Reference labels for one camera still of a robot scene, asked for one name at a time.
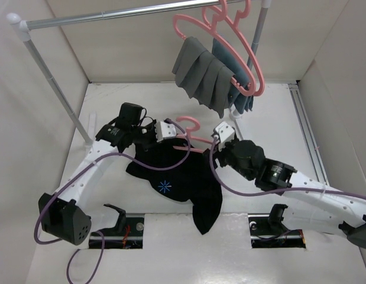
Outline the black t shirt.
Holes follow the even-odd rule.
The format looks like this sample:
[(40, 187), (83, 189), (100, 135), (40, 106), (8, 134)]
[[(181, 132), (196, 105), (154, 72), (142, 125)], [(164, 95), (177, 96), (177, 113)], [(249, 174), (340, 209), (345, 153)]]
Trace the black t shirt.
[[(136, 145), (135, 159), (157, 168), (172, 166), (186, 155), (185, 151), (175, 149), (176, 146), (186, 147), (187, 143), (175, 138), (148, 150)], [(131, 162), (126, 172), (149, 181), (151, 187), (166, 198), (177, 202), (191, 201), (193, 222), (202, 235), (210, 231), (221, 212), (221, 185), (202, 153), (191, 151), (181, 165), (171, 170), (155, 171)]]

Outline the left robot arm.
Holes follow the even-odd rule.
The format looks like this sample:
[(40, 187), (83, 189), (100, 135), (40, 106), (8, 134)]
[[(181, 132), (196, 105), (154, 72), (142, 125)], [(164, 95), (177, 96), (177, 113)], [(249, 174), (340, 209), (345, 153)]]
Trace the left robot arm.
[(153, 119), (143, 125), (144, 111), (136, 104), (121, 105), (118, 116), (98, 131), (72, 177), (54, 193), (40, 197), (36, 228), (76, 246), (85, 240), (93, 225), (85, 205), (114, 156), (133, 144), (150, 146), (161, 141), (161, 123)]

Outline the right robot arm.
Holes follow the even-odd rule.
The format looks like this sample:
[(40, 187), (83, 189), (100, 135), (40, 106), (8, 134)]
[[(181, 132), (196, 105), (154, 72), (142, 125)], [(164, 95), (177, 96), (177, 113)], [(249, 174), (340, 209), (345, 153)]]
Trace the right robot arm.
[(214, 167), (216, 161), (254, 182), (259, 190), (246, 193), (225, 186), (231, 193), (244, 197), (276, 194), (310, 206), (273, 205), (267, 218), (270, 231), (318, 231), (341, 236), (366, 249), (366, 196), (340, 191), (307, 177), (291, 165), (268, 159), (264, 150), (251, 140), (213, 141), (209, 152), (210, 166)]

